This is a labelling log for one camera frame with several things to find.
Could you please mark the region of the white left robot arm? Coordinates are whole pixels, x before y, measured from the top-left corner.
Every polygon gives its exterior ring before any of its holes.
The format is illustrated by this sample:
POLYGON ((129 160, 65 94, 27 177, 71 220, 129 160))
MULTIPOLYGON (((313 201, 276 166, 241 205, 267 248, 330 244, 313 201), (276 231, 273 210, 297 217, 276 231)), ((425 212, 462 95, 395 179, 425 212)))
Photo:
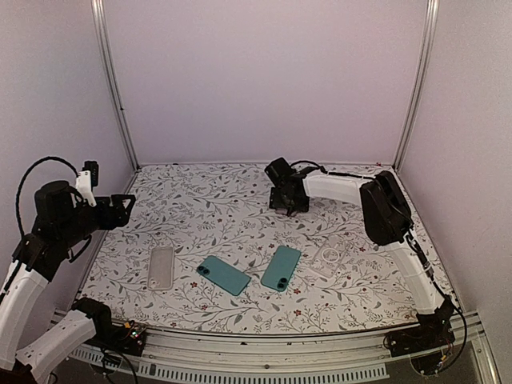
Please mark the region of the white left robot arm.
POLYGON ((83 298, 60 323, 25 347, 19 341, 34 304, 52 282, 61 263, 73 262, 74 246, 97 230, 126 225, 136 198, 114 194, 95 198, 67 181, 45 184, 34 195, 32 231, 21 237, 1 293, 1 378, 6 382, 44 383, 52 370, 87 341, 122 352, 120 327, 110 308, 83 298))

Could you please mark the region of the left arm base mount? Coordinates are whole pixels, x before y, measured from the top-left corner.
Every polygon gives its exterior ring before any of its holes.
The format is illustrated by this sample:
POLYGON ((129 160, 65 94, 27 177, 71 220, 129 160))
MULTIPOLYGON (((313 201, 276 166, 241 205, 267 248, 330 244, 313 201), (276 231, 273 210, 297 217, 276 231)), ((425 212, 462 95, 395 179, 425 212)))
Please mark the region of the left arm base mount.
POLYGON ((135 320, 125 320, 123 324, 116 325, 108 305, 92 298, 80 298, 71 309, 83 312, 94 322, 96 334, 86 341, 86 344, 132 356, 142 356, 147 337, 145 325, 135 320))

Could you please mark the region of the blue phone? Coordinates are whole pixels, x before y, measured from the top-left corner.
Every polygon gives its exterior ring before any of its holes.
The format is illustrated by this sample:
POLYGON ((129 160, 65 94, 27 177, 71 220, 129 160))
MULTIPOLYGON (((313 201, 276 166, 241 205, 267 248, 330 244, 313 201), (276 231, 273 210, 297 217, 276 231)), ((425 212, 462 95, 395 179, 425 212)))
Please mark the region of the blue phone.
POLYGON ((279 246, 261 277, 261 284, 277 292, 284 292, 294 275, 301 256, 300 250, 279 246))

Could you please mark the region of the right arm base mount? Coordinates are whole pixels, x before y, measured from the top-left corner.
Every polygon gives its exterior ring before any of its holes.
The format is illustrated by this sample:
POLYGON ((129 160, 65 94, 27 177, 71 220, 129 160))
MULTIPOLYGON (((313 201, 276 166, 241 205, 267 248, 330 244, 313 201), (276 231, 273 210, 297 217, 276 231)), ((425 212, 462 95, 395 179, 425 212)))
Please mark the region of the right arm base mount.
POLYGON ((419 324, 404 330, 395 330, 385 334, 383 346, 392 357, 415 354, 448 346, 455 341, 450 320, 436 314, 418 314, 419 324))

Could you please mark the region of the clear phone case with ring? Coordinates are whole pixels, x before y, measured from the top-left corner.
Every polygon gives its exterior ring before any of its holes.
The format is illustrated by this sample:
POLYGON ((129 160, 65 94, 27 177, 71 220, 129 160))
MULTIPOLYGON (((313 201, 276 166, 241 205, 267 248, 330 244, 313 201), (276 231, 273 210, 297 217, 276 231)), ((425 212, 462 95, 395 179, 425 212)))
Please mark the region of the clear phone case with ring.
POLYGON ((328 237, 311 257, 308 267, 324 278, 332 278, 348 255, 349 245, 338 237, 328 237))

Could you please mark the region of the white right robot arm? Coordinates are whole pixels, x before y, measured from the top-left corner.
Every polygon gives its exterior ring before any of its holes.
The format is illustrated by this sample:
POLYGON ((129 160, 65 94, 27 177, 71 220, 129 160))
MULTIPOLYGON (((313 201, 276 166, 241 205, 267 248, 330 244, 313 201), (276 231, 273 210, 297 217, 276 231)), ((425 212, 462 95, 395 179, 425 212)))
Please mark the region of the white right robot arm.
POLYGON ((312 198, 359 206, 367 237, 392 256, 412 293, 420 324, 414 342, 431 348, 443 338, 455 306, 436 283, 432 264, 415 238, 411 208, 395 176, 387 170, 365 176, 328 171, 311 161, 304 164, 298 170, 277 158, 266 166, 273 184, 270 208, 288 216, 305 213, 312 198))

